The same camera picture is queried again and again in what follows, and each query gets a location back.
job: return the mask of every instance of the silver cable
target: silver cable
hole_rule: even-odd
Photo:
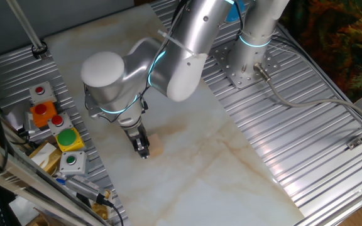
[[[285,51],[288,53],[293,53],[295,55],[300,56],[304,61],[306,61],[310,67],[315,70],[315,68],[312,66],[311,62],[309,62],[307,59],[305,59],[304,57],[302,57],[300,54],[295,53],[293,51],[288,51],[288,50],[284,50],[272,45],[269,45],[270,47],[274,47],[278,50],[281,51]],[[269,74],[267,74],[267,72],[264,71],[264,69],[261,67],[261,65],[259,65],[258,63],[254,65],[254,70],[257,71],[258,73],[260,73],[260,75],[263,77],[264,81],[270,86],[271,90],[273,91],[273,93],[276,95],[277,98],[279,98],[280,102],[284,105],[290,106],[290,107],[308,107],[308,106],[312,106],[312,105],[316,105],[316,104],[321,104],[321,103],[337,103],[337,104],[342,104],[345,106],[348,106],[350,108],[352,108],[353,110],[355,110],[361,117],[362,117],[362,110],[355,106],[354,104],[347,102],[345,100],[339,100],[339,99],[321,99],[321,100],[314,100],[314,101],[310,101],[310,102],[304,102],[304,103],[293,103],[293,102],[289,102],[286,99],[284,99],[276,90],[275,86],[273,85],[272,81],[270,80],[270,76]]]
[[[280,96],[280,94],[277,92],[275,86],[273,85],[272,81],[269,80],[268,85],[270,86],[271,90],[273,91],[273,93],[277,96],[277,98],[280,99],[280,102],[283,103],[284,105],[287,106],[291,106],[291,107],[308,107],[308,106],[312,106],[312,105],[316,105],[316,104],[321,104],[321,103],[338,103],[338,104],[342,104],[342,105],[346,105],[352,109],[354,109],[356,112],[358,112],[361,116],[362,116],[362,110],[355,106],[354,104],[347,102],[345,100],[339,100],[339,99],[321,99],[321,100],[314,100],[314,101],[310,101],[310,102],[304,102],[304,103],[293,103],[293,102],[289,102],[286,99],[284,99],[282,96]]]

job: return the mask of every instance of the small wooden block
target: small wooden block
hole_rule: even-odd
[[[148,136],[148,140],[150,143],[150,145],[149,145],[150,156],[149,157],[154,158],[156,156],[163,154],[163,152],[164,152],[163,143],[157,134],[152,134],[152,135]]]
[[[29,158],[33,158],[41,149],[44,148],[44,146],[48,143],[48,141],[44,141],[36,150],[34,150],[30,155]],[[57,168],[59,167],[60,160],[61,160],[61,150],[58,148],[53,151],[48,157],[48,163],[43,168],[44,171],[46,171],[49,175],[52,175],[54,172],[56,172]]]

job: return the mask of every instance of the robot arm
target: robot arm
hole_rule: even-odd
[[[122,58],[111,52],[96,53],[81,69],[89,116],[118,123],[142,158],[149,156],[150,145],[141,121],[146,82],[174,101],[188,98],[198,86],[207,54],[234,2],[182,3],[171,34],[178,45],[170,42],[161,51],[158,40],[144,38]]]

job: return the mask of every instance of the orange button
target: orange button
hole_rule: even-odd
[[[41,128],[47,126],[47,120],[57,115],[57,110],[51,100],[30,108],[33,114],[33,123]]]

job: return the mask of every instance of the colorful fabric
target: colorful fabric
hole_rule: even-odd
[[[350,100],[362,97],[362,0],[290,0],[280,22]]]

